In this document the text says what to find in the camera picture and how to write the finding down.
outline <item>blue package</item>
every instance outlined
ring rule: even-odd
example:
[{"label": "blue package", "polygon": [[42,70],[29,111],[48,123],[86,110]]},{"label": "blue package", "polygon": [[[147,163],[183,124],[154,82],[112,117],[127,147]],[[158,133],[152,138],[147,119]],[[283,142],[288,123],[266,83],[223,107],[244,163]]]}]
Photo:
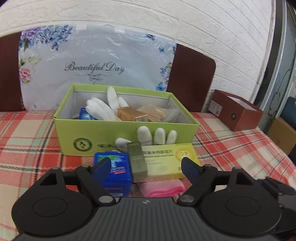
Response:
[{"label": "blue package", "polygon": [[[105,157],[109,157],[111,160],[111,172],[100,185],[114,197],[127,197],[132,184],[128,154],[116,151],[97,152],[94,155],[94,165]],[[96,173],[93,174],[93,177],[99,182],[100,177],[96,176]]]},{"label": "blue package", "polygon": [[81,108],[80,114],[79,114],[79,120],[96,120],[96,118],[88,114],[85,108]]}]

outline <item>maroon drawer box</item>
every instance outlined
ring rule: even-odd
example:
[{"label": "maroon drawer box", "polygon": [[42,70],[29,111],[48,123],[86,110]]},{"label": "maroon drawer box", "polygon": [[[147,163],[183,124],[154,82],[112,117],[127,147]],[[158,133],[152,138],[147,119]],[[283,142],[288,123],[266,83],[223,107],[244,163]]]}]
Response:
[{"label": "maroon drawer box", "polygon": [[255,129],[263,112],[244,98],[215,90],[209,111],[233,131]]}]

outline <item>table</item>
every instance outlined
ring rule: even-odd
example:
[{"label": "table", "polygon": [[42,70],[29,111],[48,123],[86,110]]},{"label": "table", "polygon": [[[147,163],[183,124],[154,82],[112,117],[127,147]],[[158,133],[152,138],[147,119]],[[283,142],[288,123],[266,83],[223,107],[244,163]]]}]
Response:
[{"label": "table", "polygon": [[[17,235],[12,205],[48,169],[74,170],[92,164],[92,157],[61,154],[53,115],[0,112],[0,241]],[[193,116],[201,124],[193,145],[202,165],[209,163],[225,171],[241,166],[254,178],[269,175],[296,188],[295,165],[259,128],[232,132],[212,114]],[[182,182],[191,185],[187,179]],[[131,195],[140,195],[136,186]]]}]

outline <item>green box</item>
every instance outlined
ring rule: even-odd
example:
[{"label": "green box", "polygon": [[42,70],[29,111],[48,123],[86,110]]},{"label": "green box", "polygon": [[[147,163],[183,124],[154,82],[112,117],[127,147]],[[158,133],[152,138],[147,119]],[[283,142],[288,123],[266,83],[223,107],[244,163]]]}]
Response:
[{"label": "green box", "polygon": [[152,135],[162,127],[166,134],[171,130],[178,133],[176,144],[190,143],[199,127],[198,121],[186,110],[178,99],[169,92],[114,86],[118,96],[123,97],[133,108],[145,104],[161,108],[178,108],[177,123],[75,120],[86,101],[97,97],[107,103],[107,85],[72,84],[54,115],[57,136],[62,153],[68,156],[93,156],[96,152],[116,149],[119,137],[137,141],[137,129],[147,126]]}]

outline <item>pink cloth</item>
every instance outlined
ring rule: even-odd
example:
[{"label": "pink cloth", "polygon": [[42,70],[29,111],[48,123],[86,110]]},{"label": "pink cloth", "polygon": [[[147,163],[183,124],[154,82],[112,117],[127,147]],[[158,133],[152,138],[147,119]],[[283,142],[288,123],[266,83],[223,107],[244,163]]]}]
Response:
[{"label": "pink cloth", "polygon": [[185,192],[186,188],[179,180],[137,183],[144,197],[171,197]]}]

